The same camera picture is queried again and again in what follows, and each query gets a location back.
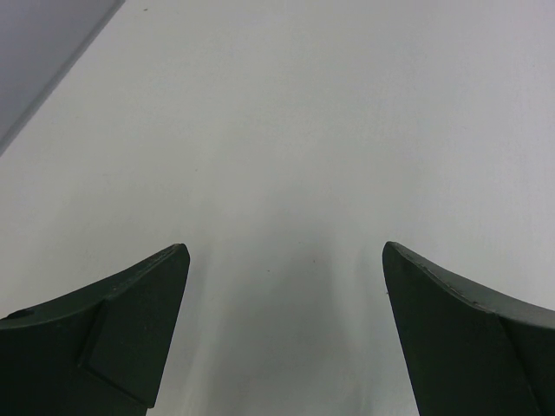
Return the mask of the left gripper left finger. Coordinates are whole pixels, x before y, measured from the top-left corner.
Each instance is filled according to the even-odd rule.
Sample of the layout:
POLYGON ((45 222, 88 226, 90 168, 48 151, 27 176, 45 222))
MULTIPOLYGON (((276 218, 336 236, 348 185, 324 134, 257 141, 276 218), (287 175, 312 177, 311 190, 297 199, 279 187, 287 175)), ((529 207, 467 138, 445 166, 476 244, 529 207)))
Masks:
POLYGON ((3 415, 144 415, 155 406, 190 255, 136 265, 1 320, 3 415))

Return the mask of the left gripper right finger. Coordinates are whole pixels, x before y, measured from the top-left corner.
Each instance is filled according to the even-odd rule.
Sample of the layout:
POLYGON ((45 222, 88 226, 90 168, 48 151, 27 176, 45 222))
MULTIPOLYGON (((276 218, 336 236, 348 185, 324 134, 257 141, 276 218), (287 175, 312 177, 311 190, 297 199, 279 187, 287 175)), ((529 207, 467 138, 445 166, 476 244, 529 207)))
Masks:
POLYGON ((382 267, 421 415, 552 415, 554 313, 388 242, 382 267))

